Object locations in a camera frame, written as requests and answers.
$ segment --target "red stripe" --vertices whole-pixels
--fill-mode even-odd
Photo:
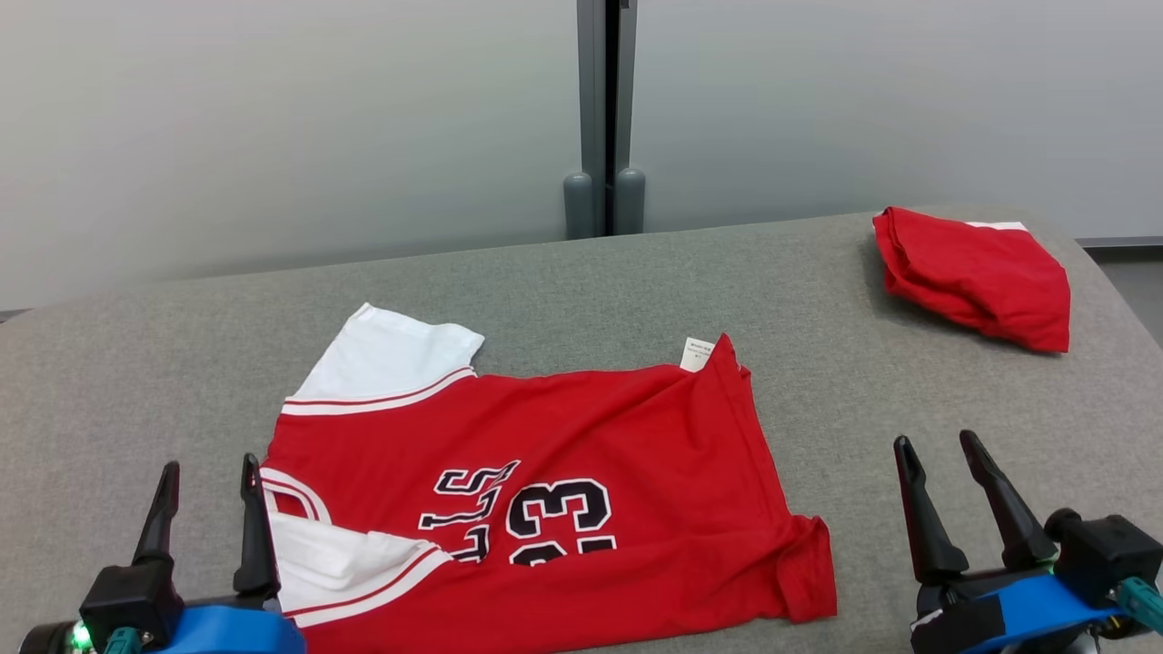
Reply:
[[[380,588],[378,588],[378,589],[369,592],[368,595],[364,595],[364,596],[361,596],[361,597],[356,597],[355,599],[347,599],[347,600],[343,600],[343,602],[336,602],[335,604],[326,604],[323,606],[309,606],[307,609],[299,609],[298,611],[288,611],[288,612],[283,613],[283,614],[286,616],[286,617],[288,617],[288,618],[293,618],[294,616],[301,616],[304,613],[311,613],[311,612],[314,612],[314,611],[322,611],[324,609],[336,609],[338,606],[347,606],[349,604],[355,604],[357,602],[363,602],[364,599],[369,599],[371,597],[374,597],[377,595],[384,592],[385,590],[392,588],[393,585],[395,585],[395,582],[398,582],[401,578],[404,578],[405,575],[407,575],[408,573],[411,573],[413,568],[415,568],[416,566],[419,566],[420,562],[423,561],[424,559],[428,559],[437,549],[440,549],[440,548],[438,547],[430,547],[428,549],[428,552],[424,552],[415,561],[413,561],[412,563],[409,563],[408,567],[404,569],[404,571],[401,571],[399,575],[395,575],[395,578],[393,578],[392,581],[387,582],[383,587],[380,587]]]
[[[271,492],[277,492],[278,490],[294,491],[294,495],[292,497],[301,497],[302,500],[307,503],[307,507],[311,509],[311,512],[314,513],[315,516],[314,519],[316,520],[319,519],[319,509],[315,506],[315,503],[311,500],[311,496],[308,493],[302,492],[302,490],[297,489],[290,484],[284,484],[283,482],[272,482],[271,479],[263,479],[263,489],[270,490]],[[284,492],[281,495],[292,495],[292,493]]]
[[[297,405],[297,406],[302,406],[302,405],[359,406],[362,404],[376,404],[377,401],[387,401],[390,399],[404,399],[404,398],[409,398],[412,396],[418,396],[418,394],[420,394],[422,392],[426,392],[426,391],[430,391],[435,386],[438,386],[438,385],[443,384],[444,381],[448,379],[449,377],[451,377],[454,375],[458,375],[461,372],[464,372],[465,370],[472,370],[472,368],[469,368],[468,365],[465,365],[464,368],[461,368],[458,370],[454,370],[454,371],[449,372],[448,375],[444,375],[438,381],[434,382],[433,384],[430,384],[428,386],[424,386],[423,389],[420,389],[419,391],[412,391],[411,393],[405,393],[402,396],[388,396],[388,397],[381,397],[381,398],[376,398],[376,399],[361,399],[361,400],[288,399],[284,404],[293,404],[293,405]]]

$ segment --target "gray table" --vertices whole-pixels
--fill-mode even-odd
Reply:
[[[900,433],[979,567],[1001,547],[957,445],[964,427],[1040,517],[1122,512],[1163,536],[1163,351],[1046,222],[928,211],[1030,225],[1069,271],[1071,353],[1030,354],[887,297],[871,214],[174,283],[19,315],[0,326],[0,648],[66,619],[102,566],[128,562],[170,458],[183,463],[179,591],[228,591],[240,456],[264,452],[281,399],[365,300],[485,334],[478,370],[502,375],[677,362],[686,336],[734,339],[791,509],[832,531],[840,617],[619,652],[907,652]]]

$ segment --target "gray wall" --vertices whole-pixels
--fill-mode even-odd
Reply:
[[[0,310],[564,237],[573,0],[10,0]]]
[[[1163,5],[642,0],[647,229],[1006,204],[1163,235]]]

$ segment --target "folded garment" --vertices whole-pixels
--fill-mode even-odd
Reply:
[[[1020,222],[956,222],[889,207],[872,223],[890,293],[986,336],[1069,350],[1066,271]]]

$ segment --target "jersey tag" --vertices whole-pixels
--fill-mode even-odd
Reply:
[[[714,349],[714,343],[687,337],[686,347],[683,348],[683,362],[678,367],[683,370],[698,372],[707,364],[707,360],[711,358],[711,351]]]

